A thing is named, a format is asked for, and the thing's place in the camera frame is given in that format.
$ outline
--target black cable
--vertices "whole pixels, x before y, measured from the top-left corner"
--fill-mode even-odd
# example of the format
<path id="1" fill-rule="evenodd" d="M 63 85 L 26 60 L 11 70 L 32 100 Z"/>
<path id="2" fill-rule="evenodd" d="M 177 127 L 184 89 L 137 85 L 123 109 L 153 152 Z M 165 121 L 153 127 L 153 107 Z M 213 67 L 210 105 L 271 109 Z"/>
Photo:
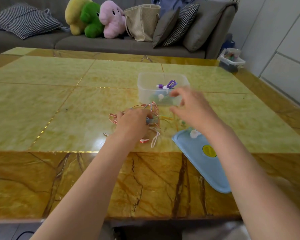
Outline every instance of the black cable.
<path id="1" fill-rule="evenodd" d="M 23 232 L 23 233 L 21 233 L 17 238 L 16 238 L 16 240 L 18 240 L 23 234 L 25 234 L 25 233 L 32 233 L 32 234 L 35 234 L 35 232 L 33 232 L 33 231 L 25 231 L 25 232 Z"/>

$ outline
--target houndstooth pillow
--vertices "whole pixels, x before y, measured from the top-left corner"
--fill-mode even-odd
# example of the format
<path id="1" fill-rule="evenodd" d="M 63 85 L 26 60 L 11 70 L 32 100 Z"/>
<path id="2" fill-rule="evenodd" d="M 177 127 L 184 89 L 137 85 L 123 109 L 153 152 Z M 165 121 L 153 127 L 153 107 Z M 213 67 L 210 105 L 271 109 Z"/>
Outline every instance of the houndstooth pillow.
<path id="1" fill-rule="evenodd" d="M 199 3 L 188 4 L 180 10 L 178 22 L 162 46 L 170 46 L 179 41 L 186 34 L 196 17 L 199 6 Z"/>
<path id="2" fill-rule="evenodd" d="M 0 29 L 22 40 L 60 27 L 62 24 L 58 20 L 26 3 L 17 3 L 0 12 Z"/>

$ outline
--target hand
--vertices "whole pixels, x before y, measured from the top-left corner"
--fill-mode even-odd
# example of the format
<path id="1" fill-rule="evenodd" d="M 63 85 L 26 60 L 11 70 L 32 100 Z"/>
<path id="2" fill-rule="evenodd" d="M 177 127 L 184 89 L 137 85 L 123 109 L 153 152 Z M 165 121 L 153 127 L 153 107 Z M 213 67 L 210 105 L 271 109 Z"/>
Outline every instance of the hand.
<path id="1" fill-rule="evenodd" d="M 205 134 L 206 128 L 211 128 L 214 122 L 222 122 L 201 92 L 181 87 L 170 93 L 172 97 L 179 95 L 182 96 L 181 107 L 172 106 L 170 110 L 201 133 Z"/>
<path id="2" fill-rule="evenodd" d="M 118 124 L 114 133 L 134 145 L 148 132 L 147 117 L 152 119 L 152 113 L 148 109 L 127 109 L 124 113 L 118 112 Z"/>

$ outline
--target forearm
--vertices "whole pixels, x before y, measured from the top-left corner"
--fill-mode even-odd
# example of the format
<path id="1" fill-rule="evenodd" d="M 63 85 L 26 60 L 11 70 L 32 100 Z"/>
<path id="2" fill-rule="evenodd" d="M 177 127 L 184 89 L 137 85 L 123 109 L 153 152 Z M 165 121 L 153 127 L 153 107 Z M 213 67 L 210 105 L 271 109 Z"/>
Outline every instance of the forearm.
<path id="1" fill-rule="evenodd" d="M 252 239 L 300 239 L 300 211 L 268 178 L 233 130 L 204 131 L 224 168 Z"/>
<path id="2" fill-rule="evenodd" d="M 126 138 L 115 134 L 108 137 L 98 155 L 31 239 L 97 239 L 117 176 L 132 147 Z"/>

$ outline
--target light blue lid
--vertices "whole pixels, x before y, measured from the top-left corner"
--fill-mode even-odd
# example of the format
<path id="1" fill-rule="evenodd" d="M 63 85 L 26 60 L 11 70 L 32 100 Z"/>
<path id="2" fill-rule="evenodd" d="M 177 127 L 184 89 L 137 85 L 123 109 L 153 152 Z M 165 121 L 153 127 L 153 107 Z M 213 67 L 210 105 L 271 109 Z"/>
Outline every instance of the light blue lid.
<path id="1" fill-rule="evenodd" d="M 190 130 L 181 130 L 172 137 L 172 140 L 212 188 L 220 193 L 231 192 L 218 156 L 209 157 L 204 153 L 203 147 L 211 145 L 202 134 L 191 138 Z"/>

